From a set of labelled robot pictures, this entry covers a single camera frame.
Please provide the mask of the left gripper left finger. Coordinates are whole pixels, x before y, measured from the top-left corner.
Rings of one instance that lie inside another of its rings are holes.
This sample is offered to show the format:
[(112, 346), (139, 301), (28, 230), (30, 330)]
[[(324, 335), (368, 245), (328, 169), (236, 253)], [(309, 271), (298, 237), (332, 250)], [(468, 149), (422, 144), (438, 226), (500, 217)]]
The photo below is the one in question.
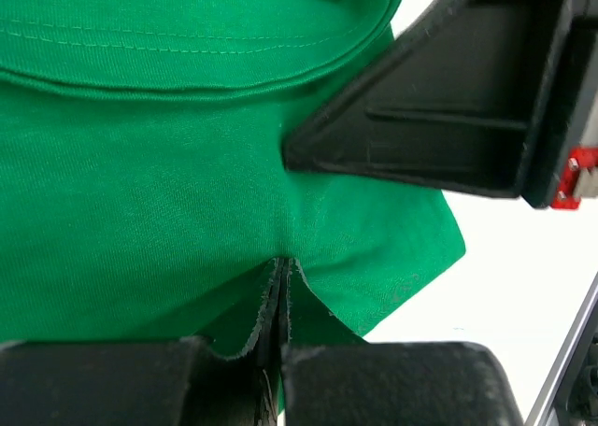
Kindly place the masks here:
[(283, 261), (201, 332), (124, 342), (5, 342), (5, 425), (273, 425)]

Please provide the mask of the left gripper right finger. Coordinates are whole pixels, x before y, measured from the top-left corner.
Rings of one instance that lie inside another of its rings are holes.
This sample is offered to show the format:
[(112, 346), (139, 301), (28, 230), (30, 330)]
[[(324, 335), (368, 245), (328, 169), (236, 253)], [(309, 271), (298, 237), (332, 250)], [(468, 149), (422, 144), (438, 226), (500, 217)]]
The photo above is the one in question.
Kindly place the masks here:
[(371, 344), (278, 262), (279, 343), (289, 425), (521, 425), (505, 371), (471, 342)]

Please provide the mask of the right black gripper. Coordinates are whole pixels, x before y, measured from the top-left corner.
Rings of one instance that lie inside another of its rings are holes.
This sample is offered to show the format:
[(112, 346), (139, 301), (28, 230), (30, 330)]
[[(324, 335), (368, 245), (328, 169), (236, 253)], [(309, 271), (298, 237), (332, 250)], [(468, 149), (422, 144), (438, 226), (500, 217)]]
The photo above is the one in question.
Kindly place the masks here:
[(288, 169), (536, 209), (597, 197), (597, 0), (402, 0), (392, 33), (286, 137)]

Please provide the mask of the green t shirt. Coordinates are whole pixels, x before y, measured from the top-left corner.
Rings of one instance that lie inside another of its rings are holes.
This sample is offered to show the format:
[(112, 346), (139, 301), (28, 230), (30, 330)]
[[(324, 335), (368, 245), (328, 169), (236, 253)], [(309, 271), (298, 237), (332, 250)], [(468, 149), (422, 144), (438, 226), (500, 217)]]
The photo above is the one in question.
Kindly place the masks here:
[(193, 333), (292, 256), (367, 334), (465, 253), (439, 191), (287, 172), (402, 0), (1, 0), (1, 335)]

